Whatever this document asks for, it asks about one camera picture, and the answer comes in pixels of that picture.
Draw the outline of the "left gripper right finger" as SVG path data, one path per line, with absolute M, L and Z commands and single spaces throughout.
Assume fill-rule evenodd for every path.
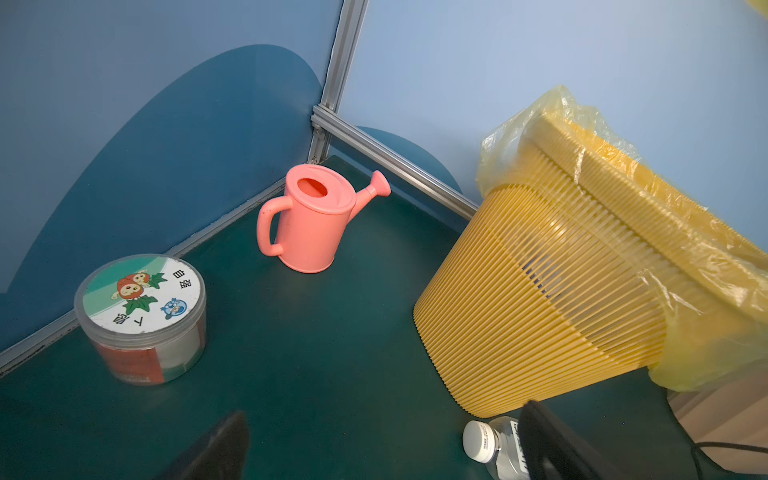
M 540 402 L 523 406 L 518 425 L 531 479 L 627 478 Z

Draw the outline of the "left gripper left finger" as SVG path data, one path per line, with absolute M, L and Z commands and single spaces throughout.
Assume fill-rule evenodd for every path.
M 249 450 L 243 411 L 232 411 L 183 451 L 155 479 L 241 479 Z

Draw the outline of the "grey label clear bottle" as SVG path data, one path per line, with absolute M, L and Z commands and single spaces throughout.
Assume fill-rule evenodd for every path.
M 484 464 L 494 479 L 529 479 L 517 419 L 501 416 L 488 422 L 471 420 L 462 433 L 466 455 Z

